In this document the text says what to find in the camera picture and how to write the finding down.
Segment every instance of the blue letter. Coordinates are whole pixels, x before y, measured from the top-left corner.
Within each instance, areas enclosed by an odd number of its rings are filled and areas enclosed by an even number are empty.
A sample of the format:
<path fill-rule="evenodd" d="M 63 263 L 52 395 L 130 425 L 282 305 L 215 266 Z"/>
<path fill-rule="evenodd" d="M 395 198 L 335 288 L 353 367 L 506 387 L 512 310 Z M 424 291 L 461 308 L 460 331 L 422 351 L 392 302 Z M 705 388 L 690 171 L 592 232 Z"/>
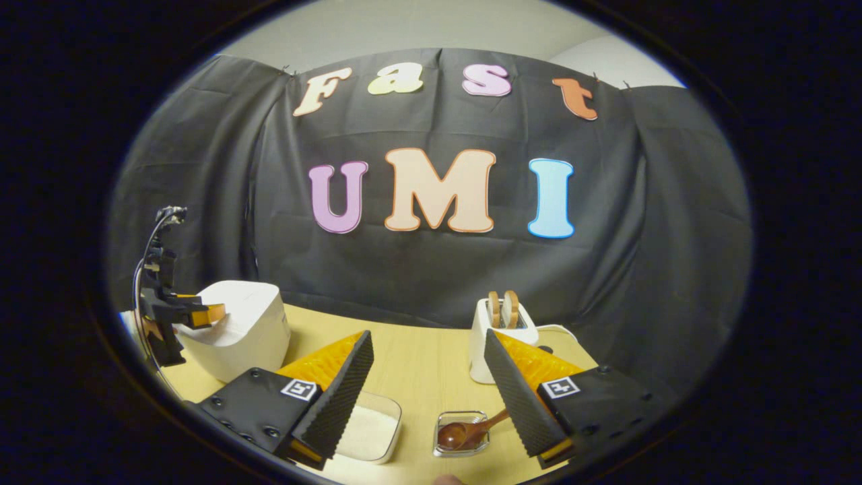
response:
<path fill-rule="evenodd" d="M 537 158 L 530 161 L 530 171 L 539 183 L 539 207 L 527 230 L 538 237 L 571 236 L 575 227 L 569 223 L 568 182 L 575 169 L 561 160 Z"/>

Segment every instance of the spoon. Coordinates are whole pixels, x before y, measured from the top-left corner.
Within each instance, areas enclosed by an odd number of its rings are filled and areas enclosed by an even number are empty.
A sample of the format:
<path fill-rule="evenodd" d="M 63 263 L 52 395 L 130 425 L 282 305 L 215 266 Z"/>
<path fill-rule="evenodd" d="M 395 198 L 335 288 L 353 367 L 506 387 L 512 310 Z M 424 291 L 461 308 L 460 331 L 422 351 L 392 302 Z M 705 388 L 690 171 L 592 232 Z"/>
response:
<path fill-rule="evenodd" d="M 480 423 L 449 423 L 437 432 L 437 444 L 446 451 L 476 448 L 493 425 L 508 417 L 509 411 L 503 409 L 497 416 Z"/>

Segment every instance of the black cloth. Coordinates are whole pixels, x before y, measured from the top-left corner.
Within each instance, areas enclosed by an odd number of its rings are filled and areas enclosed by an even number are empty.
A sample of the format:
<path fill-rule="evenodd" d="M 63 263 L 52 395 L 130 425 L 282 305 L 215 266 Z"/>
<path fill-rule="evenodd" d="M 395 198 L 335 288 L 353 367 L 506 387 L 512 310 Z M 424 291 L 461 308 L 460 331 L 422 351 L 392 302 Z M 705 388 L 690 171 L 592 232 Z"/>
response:
<path fill-rule="evenodd" d="M 374 96 L 377 71 L 422 64 L 417 92 Z M 464 67 L 498 64 L 512 92 L 477 97 Z M 292 116 L 307 80 L 351 67 L 322 107 Z M 595 121 L 575 117 L 554 78 L 592 92 Z M 484 234 L 383 226 L 393 169 L 421 148 L 442 177 L 465 149 L 491 151 Z M 528 232 L 537 184 L 528 163 L 571 163 L 573 236 Z M 319 227 L 308 172 L 332 165 L 331 208 L 346 203 L 347 161 L 365 161 L 363 213 L 347 234 Z M 393 324 L 469 328 L 476 301 L 515 290 L 536 324 L 563 324 L 597 359 L 684 391 L 728 340 L 751 265 L 745 185 L 732 150 L 682 88 L 618 90 L 544 61 L 468 49 L 374 54 L 297 76 L 217 56 L 153 113 L 118 179 L 108 282 L 120 310 L 164 205 L 187 205 L 164 238 L 179 253 L 176 288 L 228 279 L 279 286 L 285 303 Z M 453 214 L 449 207 L 445 219 Z"/>

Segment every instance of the white powder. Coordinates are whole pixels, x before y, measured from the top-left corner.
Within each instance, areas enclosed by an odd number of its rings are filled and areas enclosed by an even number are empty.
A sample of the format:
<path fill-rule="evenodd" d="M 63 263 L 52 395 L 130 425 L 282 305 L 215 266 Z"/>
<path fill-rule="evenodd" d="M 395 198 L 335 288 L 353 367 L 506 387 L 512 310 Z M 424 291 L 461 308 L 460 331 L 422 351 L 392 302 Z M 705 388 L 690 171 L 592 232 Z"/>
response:
<path fill-rule="evenodd" d="M 382 458 L 389 449 L 398 421 L 391 416 L 356 406 L 335 452 L 357 460 Z"/>

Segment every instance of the letter m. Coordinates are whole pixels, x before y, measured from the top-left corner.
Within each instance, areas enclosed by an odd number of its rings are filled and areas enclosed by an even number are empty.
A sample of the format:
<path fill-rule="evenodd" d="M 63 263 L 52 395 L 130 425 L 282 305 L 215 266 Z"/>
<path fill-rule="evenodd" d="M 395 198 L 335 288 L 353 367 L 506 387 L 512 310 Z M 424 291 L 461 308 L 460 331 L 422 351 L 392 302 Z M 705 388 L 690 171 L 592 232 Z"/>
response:
<path fill-rule="evenodd" d="M 449 205 L 455 213 L 449 228 L 458 232 L 488 232 L 494 221 L 488 217 L 488 175 L 496 157 L 484 150 L 464 150 L 455 157 L 443 180 L 420 148 L 399 148 L 386 154 L 395 169 L 392 215 L 384 225 L 390 230 L 416 230 L 420 220 L 413 214 L 413 198 L 432 229 L 440 227 Z"/>

